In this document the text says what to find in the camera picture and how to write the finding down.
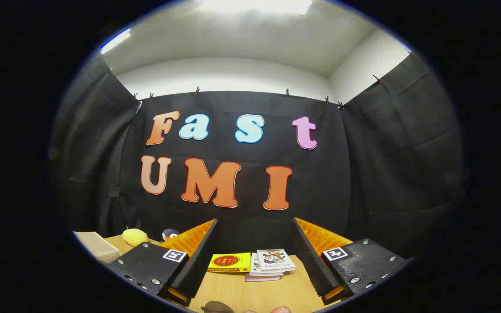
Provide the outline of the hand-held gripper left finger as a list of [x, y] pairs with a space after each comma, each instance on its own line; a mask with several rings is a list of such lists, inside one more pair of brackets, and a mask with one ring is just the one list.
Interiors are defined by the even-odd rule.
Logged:
[[110, 261], [108, 268], [142, 291], [188, 306], [211, 261], [217, 224], [210, 220], [160, 244], [143, 242]]

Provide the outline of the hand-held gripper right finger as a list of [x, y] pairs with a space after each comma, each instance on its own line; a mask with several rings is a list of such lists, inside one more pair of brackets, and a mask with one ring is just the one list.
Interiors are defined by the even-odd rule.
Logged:
[[365, 238], [351, 241], [300, 218], [293, 219], [296, 256], [324, 305], [364, 293], [407, 264], [407, 259]]

